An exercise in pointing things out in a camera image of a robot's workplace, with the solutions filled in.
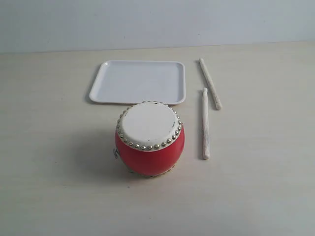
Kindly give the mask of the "white wooden drumstick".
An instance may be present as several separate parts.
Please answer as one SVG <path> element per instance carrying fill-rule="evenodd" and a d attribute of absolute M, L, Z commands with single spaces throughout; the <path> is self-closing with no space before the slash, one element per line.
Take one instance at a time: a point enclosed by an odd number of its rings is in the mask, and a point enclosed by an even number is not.
<path fill-rule="evenodd" d="M 207 82 L 208 88 L 212 94 L 212 98 L 214 100 L 215 107 L 217 110 L 221 110 L 222 109 L 222 103 L 220 101 L 220 98 L 219 98 L 218 93 L 216 91 L 214 82 L 212 80 L 212 77 L 211 77 L 211 75 L 207 69 L 207 66 L 206 66 L 203 58 L 199 58 L 199 64 L 201 66 L 201 69 L 202 69 L 202 72 L 204 74 L 205 80 Z"/>
<path fill-rule="evenodd" d="M 210 158 L 209 111 L 207 88 L 202 91 L 203 159 Z"/>

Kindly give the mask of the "red small drum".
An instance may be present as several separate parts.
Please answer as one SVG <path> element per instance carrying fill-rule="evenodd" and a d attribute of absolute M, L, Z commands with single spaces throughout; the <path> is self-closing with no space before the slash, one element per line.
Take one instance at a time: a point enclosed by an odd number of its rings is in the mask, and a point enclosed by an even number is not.
<path fill-rule="evenodd" d="M 144 101 L 127 107 L 117 120 L 114 155 L 133 173 L 156 177 L 170 171 L 185 146 L 180 116 L 170 106 Z"/>

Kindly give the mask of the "white rectangular tray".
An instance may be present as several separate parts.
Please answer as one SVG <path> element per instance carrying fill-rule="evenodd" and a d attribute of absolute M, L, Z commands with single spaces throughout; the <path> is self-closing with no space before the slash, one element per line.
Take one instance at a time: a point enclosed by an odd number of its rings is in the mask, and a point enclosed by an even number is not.
<path fill-rule="evenodd" d="M 186 98 L 185 66 L 178 61 L 108 60 L 89 93 L 94 103 L 177 105 Z"/>

